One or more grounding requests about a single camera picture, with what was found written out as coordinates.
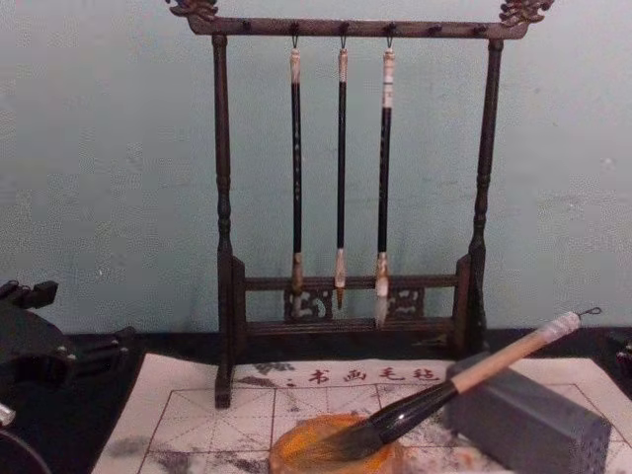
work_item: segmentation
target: table surface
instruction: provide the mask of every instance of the table surface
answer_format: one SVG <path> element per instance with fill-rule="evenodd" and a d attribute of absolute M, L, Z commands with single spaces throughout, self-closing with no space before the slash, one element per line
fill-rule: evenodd
<path fill-rule="evenodd" d="M 618 370 L 614 351 L 606 340 L 612 330 L 632 338 L 632 328 L 583 328 L 536 356 L 573 356 L 593 359 L 632 399 L 632 379 Z M 490 330 L 488 343 L 492 352 L 519 339 L 530 330 Z M 94 336 L 74 336 L 76 342 Z M 253 338 L 240 362 L 274 360 L 318 360 L 322 358 L 449 358 L 424 347 L 410 336 L 361 334 L 357 336 L 294 335 L 279 337 L 270 344 Z M 217 363 L 216 334 L 141 335 L 133 348 L 130 365 L 117 379 L 84 381 L 71 389 L 51 391 L 42 387 L 17 387 L 10 394 L 10 404 L 18 410 L 11 431 L 32 444 L 48 462 L 53 473 L 87 474 L 96 463 L 114 428 L 142 365 L 144 351 L 204 363 Z"/>

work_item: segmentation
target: metal hook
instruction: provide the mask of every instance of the metal hook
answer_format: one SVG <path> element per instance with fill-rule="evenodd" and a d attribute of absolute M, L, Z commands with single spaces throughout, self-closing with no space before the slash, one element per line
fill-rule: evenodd
<path fill-rule="evenodd" d="M 591 308 L 588 309 L 582 313 L 578 313 L 578 316 L 584 316 L 585 314 L 591 314 L 591 315 L 596 315 L 596 314 L 601 314 L 603 311 L 601 310 L 601 308 L 599 308 L 598 306 L 596 306 L 595 308 Z"/>
<path fill-rule="evenodd" d="M 292 44 L 294 46 L 294 49 L 296 49 L 296 47 L 298 46 L 298 24 L 297 23 L 292 23 Z"/>
<path fill-rule="evenodd" d="M 393 45 L 393 35 L 396 29 L 397 25 L 395 25 L 394 22 L 391 22 L 391 24 L 386 28 L 386 31 L 388 32 L 388 36 L 386 37 L 386 45 L 388 47 L 391 47 Z"/>
<path fill-rule="evenodd" d="M 344 22 L 340 26 L 340 45 L 342 49 L 345 49 L 347 45 L 347 30 L 349 29 L 349 22 Z"/>

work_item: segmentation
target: carved dragon finial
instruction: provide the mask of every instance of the carved dragon finial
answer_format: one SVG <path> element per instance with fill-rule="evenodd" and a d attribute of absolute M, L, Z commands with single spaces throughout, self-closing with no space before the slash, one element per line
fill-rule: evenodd
<path fill-rule="evenodd" d="M 538 23 L 544 20 L 540 10 L 551 8 L 555 0 L 505 0 L 501 5 L 501 24 L 506 27 L 515 27 L 521 23 Z"/>
<path fill-rule="evenodd" d="M 217 13 L 215 4 L 217 0 L 175 0 L 178 5 L 170 7 L 171 13 L 177 17 L 189 17 L 191 15 L 198 16 L 203 20 L 212 22 Z"/>

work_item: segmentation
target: calligraphy brush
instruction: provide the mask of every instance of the calligraphy brush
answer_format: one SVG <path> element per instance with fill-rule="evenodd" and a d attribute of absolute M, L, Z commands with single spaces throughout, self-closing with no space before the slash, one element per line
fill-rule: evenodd
<path fill-rule="evenodd" d="M 338 86 L 338 251 L 336 252 L 336 271 L 334 286 L 338 309 L 343 307 L 345 295 L 345 279 L 347 268 L 345 265 L 345 154 L 347 127 L 347 50 L 346 38 L 342 38 L 342 47 L 338 55 L 338 71 L 340 81 Z"/>
<path fill-rule="evenodd" d="M 292 316 L 300 315 L 303 292 L 303 259 L 301 255 L 301 149 L 300 149 L 300 52 L 298 36 L 292 37 L 294 48 L 289 57 L 292 90 L 292 180 L 294 201 L 294 236 L 292 255 Z"/>
<path fill-rule="evenodd" d="M 395 55 L 390 40 L 384 52 L 384 85 L 382 89 L 382 127 L 379 151 L 379 210 L 377 220 L 377 264 L 375 266 L 375 326 L 379 329 L 388 312 L 388 261 L 386 259 L 386 225 L 388 210 L 388 165 L 393 109 L 393 69 Z"/>
<path fill-rule="evenodd" d="M 322 472 L 327 467 L 370 456 L 415 428 L 458 394 L 574 332 L 581 325 L 582 314 L 600 312 L 599 308 L 594 308 L 579 315 L 572 312 L 563 314 L 450 380 L 392 403 L 356 425 L 297 449 L 287 457 L 287 462 L 306 472 Z"/>

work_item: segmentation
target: light blue wall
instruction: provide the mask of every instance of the light blue wall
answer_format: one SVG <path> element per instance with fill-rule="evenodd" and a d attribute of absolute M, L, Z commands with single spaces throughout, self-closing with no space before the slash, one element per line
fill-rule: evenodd
<path fill-rule="evenodd" d="M 210 39 L 162 0 L 0 4 L 0 278 L 56 279 L 66 332 L 215 330 Z M 494 20 L 498 0 L 226 1 L 223 15 Z M 504 54 L 487 242 L 491 327 L 601 305 L 632 324 L 632 16 L 560 0 Z M 350 273 L 373 272 L 383 39 L 349 39 Z M 304 256 L 335 253 L 337 39 L 301 39 Z M 231 39 L 233 245 L 289 274 L 289 39 Z M 392 273 L 452 272 L 471 235 L 486 45 L 396 39 Z M 348 316 L 371 294 L 348 298 Z M 251 298 L 250 317 L 279 313 Z M 449 311 L 449 297 L 429 307 Z"/>

